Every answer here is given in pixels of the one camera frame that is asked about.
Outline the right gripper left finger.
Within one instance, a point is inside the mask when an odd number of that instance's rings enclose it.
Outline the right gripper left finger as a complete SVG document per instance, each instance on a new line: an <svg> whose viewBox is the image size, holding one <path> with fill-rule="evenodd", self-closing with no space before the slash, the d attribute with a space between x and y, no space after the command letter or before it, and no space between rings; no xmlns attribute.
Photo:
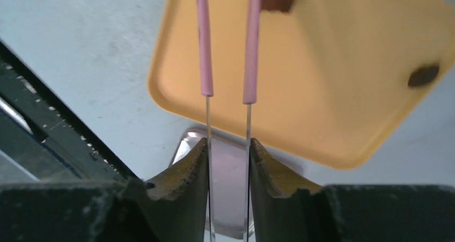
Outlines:
<svg viewBox="0 0 455 242"><path fill-rule="evenodd" d="M208 144L152 179L1 185L1 241L203 241Z"/></svg>

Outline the pink handled metal tongs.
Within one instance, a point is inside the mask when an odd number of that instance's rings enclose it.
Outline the pink handled metal tongs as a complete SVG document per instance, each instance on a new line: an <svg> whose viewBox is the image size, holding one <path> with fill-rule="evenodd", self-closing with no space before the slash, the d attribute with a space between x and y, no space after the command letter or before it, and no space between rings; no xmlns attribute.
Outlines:
<svg viewBox="0 0 455 242"><path fill-rule="evenodd" d="M209 225L210 241L216 240L215 231L215 196L212 157L212 128L210 123L210 98L214 96L209 0L196 0L197 27L199 35L199 64L201 94L206 98L206 126L207 126L207 153L208 153L208 196L209 196ZM250 207L250 150L252 105L257 102L258 88L258 52L259 52L259 25L261 0L249 0L246 23L245 70L243 86L243 104L246 105L246 149L245 149L245 203L243 212L243 241L249 241L249 207Z"/></svg>

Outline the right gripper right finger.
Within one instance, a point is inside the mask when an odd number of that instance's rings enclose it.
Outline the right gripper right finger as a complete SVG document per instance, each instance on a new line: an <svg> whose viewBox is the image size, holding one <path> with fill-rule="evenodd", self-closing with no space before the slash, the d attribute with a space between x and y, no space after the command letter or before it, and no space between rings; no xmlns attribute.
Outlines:
<svg viewBox="0 0 455 242"><path fill-rule="evenodd" d="M256 139L249 159L257 241L454 241L453 187L320 186Z"/></svg>

